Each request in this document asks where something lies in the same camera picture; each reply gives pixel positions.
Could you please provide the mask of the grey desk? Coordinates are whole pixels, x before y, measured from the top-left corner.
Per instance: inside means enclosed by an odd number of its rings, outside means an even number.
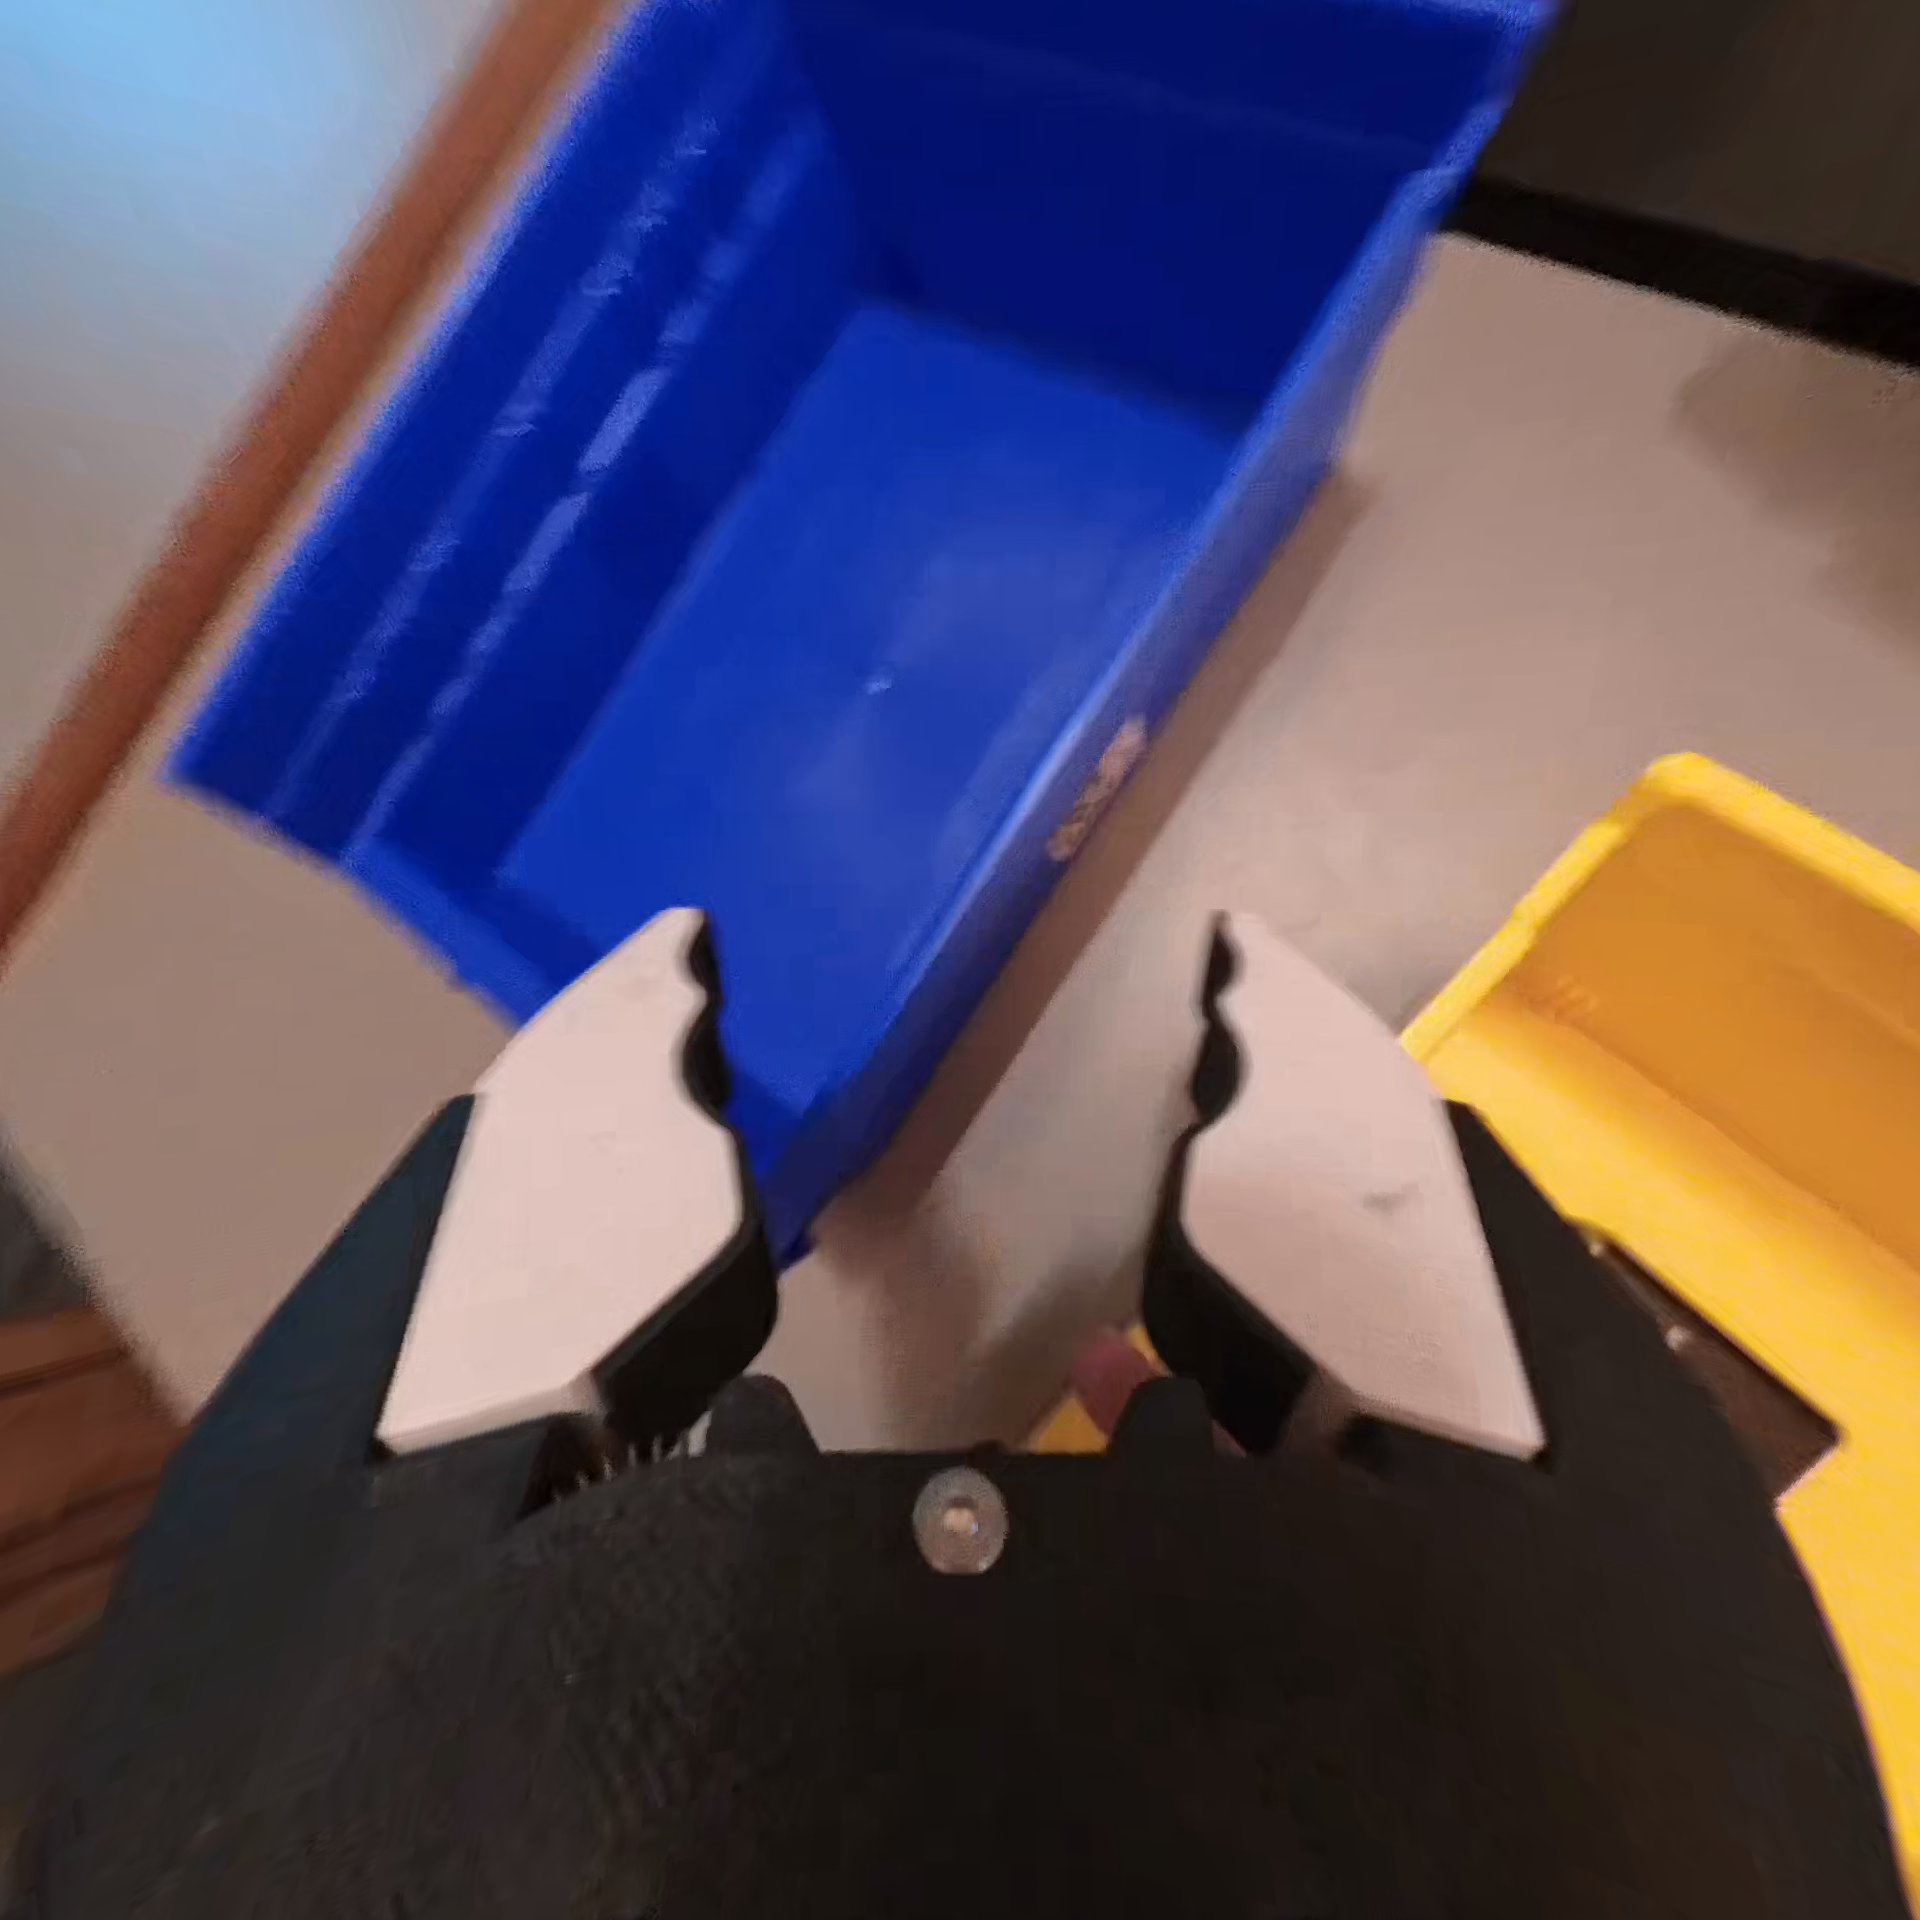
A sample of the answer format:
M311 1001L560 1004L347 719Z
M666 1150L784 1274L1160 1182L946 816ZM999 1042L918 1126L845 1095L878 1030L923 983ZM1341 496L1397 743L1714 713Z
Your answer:
M1400 1025L1669 753L1916 864L1916 376L1446 238L762 1366L839 1450L1018 1440L1133 1303L1213 913ZM191 1408L502 1034L149 767L7 961L4 1142Z

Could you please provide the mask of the black bin divider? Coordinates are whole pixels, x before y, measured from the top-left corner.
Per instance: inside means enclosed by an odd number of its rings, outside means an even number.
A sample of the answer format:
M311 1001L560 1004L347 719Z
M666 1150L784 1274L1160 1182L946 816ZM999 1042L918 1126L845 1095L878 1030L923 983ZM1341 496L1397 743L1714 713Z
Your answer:
M1686 1303L1650 1267L1616 1239L1583 1226L1588 1254L1608 1268L1619 1287L1655 1321L1666 1352L1734 1431L1743 1456L1778 1504L1829 1459L1839 1443L1836 1422L1794 1393L1749 1350Z

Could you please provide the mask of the blue storage bin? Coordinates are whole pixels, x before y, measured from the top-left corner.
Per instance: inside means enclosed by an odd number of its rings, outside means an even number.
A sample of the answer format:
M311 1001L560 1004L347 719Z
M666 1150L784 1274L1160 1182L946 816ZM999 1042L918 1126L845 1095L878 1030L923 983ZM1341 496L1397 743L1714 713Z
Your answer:
M168 777L517 1025L706 913L789 1262L1335 465L1548 4L636 4Z

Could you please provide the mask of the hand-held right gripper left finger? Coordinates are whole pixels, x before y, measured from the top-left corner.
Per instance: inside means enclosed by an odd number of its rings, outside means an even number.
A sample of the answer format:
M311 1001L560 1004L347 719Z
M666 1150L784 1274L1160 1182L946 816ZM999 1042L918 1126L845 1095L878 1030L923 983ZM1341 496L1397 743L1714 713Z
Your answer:
M667 907L476 1083L378 1443L518 1425L678 1443L758 1356L776 1262L728 1122L708 919Z

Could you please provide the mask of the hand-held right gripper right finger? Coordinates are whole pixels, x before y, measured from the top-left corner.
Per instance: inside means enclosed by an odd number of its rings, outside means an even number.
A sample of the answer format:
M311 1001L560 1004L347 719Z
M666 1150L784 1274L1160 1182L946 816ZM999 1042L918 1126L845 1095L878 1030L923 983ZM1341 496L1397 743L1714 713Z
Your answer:
M1142 1331L1248 1456L1389 1422L1544 1451L1448 1104L1254 916L1212 921L1191 1121L1142 1250Z

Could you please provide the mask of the yellow storage bin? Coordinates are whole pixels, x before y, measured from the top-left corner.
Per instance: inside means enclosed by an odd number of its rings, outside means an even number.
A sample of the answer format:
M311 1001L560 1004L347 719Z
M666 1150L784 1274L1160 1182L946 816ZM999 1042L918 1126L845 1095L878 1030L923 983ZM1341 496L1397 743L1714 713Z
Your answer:
M1916 1006L1916 875L1666 756L1398 1041L1542 1454L1248 1456L1108 1343L1104 1450L1002 1475L990 1724L1118 1912L1908 1914ZM1583 1226L1836 1422L1783 1502Z

